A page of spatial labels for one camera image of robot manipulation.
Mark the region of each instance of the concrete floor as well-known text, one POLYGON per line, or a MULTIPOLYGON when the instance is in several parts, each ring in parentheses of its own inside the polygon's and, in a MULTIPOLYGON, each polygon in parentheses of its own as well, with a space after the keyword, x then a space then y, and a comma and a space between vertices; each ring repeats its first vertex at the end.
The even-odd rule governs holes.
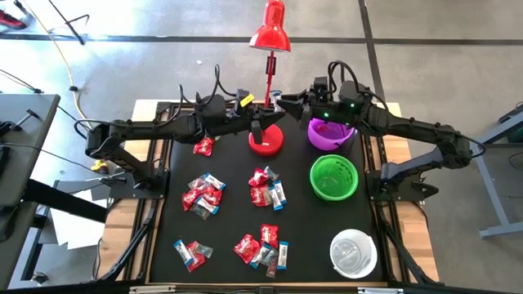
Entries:
MULTIPOLYGON (((262 21, 265 0, 154 2, 95 0, 55 4, 67 17, 84 13, 91 19, 83 32, 103 35, 240 36, 253 34, 262 21)), ((13 8, 6 2, 0 7, 13 8)), ((60 21, 44 1, 29 1, 46 25, 60 21)), ((290 37, 363 38, 358 0, 287 0, 285 29, 290 37)), ((523 39, 519 0, 367 0, 375 38, 523 39)), ((42 34, 32 24, 17 33, 42 34)), ((177 99, 177 84, 186 93, 212 90, 213 66, 221 66, 225 87, 249 89, 262 96, 266 53, 246 43, 201 42, 60 42, 82 88, 82 107, 90 118, 129 118, 136 99, 177 99)), ((293 44, 292 53, 278 54, 274 89, 298 92, 313 77, 326 74, 327 63, 339 59, 355 70, 359 80, 373 85, 369 54, 361 44, 293 44)), ((377 45, 382 86, 388 101, 400 102, 405 117, 448 123, 478 137, 523 100, 523 47, 377 45)), ((0 67, 47 93, 62 96, 60 105, 74 113, 63 63, 48 41, 2 40, 0 67)), ((0 78, 0 91, 27 92, 0 78)), ((413 156, 431 146, 409 142, 413 156)), ((46 150, 91 165, 83 155, 83 140, 70 118, 58 112, 44 146, 46 150)), ((34 178, 78 180, 88 172, 42 154, 34 178)), ((458 171, 430 171, 427 182, 440 193, 427 200, 431 240, 441 281, 460 287, 521 292, 523 234, 480 240, 477 230, 497 225, 492 203, 476 165, 458 171)), ((512 200, 523 214, 522 201, 512 200)), ((47 285, 90 278, 93 248, 67 251, 47 245, 37 270, 46 272, 47 285)), ((27 287, 17 276, 11 287, 27 287)))

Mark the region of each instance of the red desk lamp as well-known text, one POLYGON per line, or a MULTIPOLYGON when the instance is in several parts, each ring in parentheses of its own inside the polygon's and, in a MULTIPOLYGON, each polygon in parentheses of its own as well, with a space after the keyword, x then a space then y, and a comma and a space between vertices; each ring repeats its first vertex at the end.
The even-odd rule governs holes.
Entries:
MULTIPOLYGON (((265 5, 263 25, 256 31, 248 44, 252 48, 269 50, 270 57, 267 65, 267 92, 265 107, 269 107, 269 94, 272 76, 275 74, 275 51, 290 52, 291 43, 284 31, 285 5, 280 0, 269 0, 265 5)), ((251 149, 262 156, 277 154, 284 145, 284 134, 278 126, 272 125, 263 132, 263 142, 254 143, 253 134, 248 136, 251 149)))

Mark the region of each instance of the wooden board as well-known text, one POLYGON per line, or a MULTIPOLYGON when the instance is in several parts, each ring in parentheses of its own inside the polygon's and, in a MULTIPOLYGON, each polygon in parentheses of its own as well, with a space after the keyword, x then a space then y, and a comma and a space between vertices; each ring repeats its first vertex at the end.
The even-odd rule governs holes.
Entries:
MULTIPOLYGON (((150 121, 155 116, 156 105, 158 102, 167 100, 137 100, 135 109, 132 115, 134 121, 150 121)), ((397 103, 388 103, 389 110, 396 116, 401 116, 400 106, 397 103)), ((385 149, 387 152, 387 159, 389 162, 402 163, 410 159, 409 145, 406 139, 399 138, 396 136, 385 136, 383 138, 385 149)), ((125 144, 125 149, 133 154, 140 160, 145 160, 147 152, 149 150, 149 141, 129 141, 125 144)), ((377 141, 373 139, 373 144, 377 145, 377 141)), ((159 156, 160 147, 157 146, 156 155, 159 156)), ((374 156, 377 159, 376 165, 380 167, 379 157, 377 154, 374 156)), ((131 231, 132 222, 136 213, 137 200, 126 199, 121 201, 111 211, 107 218, 104 236, 102 237, 101 243, 101 266, 99 276, 106 273, 112 264, 122 254, 125 247, 128 245, 131 231)), ((150 203, 146 204, 144 216, 149 211, 150 203)), ((403 235, 403 242, 405 247, 409 250, 410 254, 416 260, 416 262, 422 267, 425 273, 434 280, 438 280, 438 273, 436 269, 436 262, 434 261, 434 255, 432 253, 432 245, 427 229, 427 223, 424 215, 419 211, 412 203, 397 203, 397 210, 400 219, 401 233, 403 235)), ((158 228, 159 214, 157 215, 153 240, 156 239, 156 229, 158 228)), ((398 256, 395 248, 389 243, 391 249, 391 262, 394 270, 394 274, 397 278, 401 277, 398 256)), ((143 242, 136 250, 135 261, 132 271, 132 277, 135 278, 141 263, 141 255, 143 252, 143 242)), ((253 284, 243 284, 244 286, 253 286, 253 284)), ((273 286, 310 286, 310 287, 340 287, 340 286, 383 286, 384 283, 272 283, 265 285, 273 286)))

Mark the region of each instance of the gray table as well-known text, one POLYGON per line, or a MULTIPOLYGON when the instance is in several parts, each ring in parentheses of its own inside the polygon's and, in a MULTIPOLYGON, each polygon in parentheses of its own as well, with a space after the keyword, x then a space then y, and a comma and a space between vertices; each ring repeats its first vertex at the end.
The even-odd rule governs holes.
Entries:
MULTIPOLYGON (((40 119, 30 118, 22 125, 22 131, 10 131, 3 139, 10 143, 42 148, 59 101, 58 95, 0 94, 0 121, 18 122, 26 115, 26 109, 31 109, 40 116, 40 119)), ((7 169, 0 178, 0 205, 14 206, 20 203, 39 153, 32 148, 11 148, 7 169)), ((0 243, 0 290, 9 285, 37 206, 37 203, 32 202, 20 203, 14 233, 7 241, 0 243)))

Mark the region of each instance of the pile of candy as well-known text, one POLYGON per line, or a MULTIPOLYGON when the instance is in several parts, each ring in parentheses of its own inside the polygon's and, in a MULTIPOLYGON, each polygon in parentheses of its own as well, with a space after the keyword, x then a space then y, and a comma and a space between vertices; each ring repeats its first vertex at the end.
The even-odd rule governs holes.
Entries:
POLYGON ((261 242, 258 242, 252 235, 246 234, 234 250, 245 264, 250 264, 256 270, 259 264, 265 265, 266 276, 275 278, 276 270, 287 269, 288 243, 278 243, 277 225, 261 225, 260 235, 261 242))
POLYGON ((174 243, 174 247, 180 254, 183 263, 190 273, 204 264, 206 257, 211 258, 212 255, 212 248, 202 245, 197 241, 193 241, 186 247, 180 239, 174 243))
POLYGON ((221 193, 226 185, 207 173, 189 183, 190 191, 181 195, 184 211, 192 211, 204 220, 217 214, 221 193))
POLYGON ((205 137, 198 144, 194 145, 193 153, 202 154, 202 155, 209 157, 212 154, 213 145, 214 145, 214 140, 209 137, 205 137))
POLYGON ((251 188, 251 198, 254 205, 258 207, 269 206, 273 204, 273 208, 277 211, 284 208, 287 203, 285 198, 284 187, 281 185, 281 180, 278 180, 278 174, 274 173, 270 167, 265 170, 256 168, 254 176, 248 181, 251 188), (265 184, 267 180, 271 180, 271 186, 265 184))

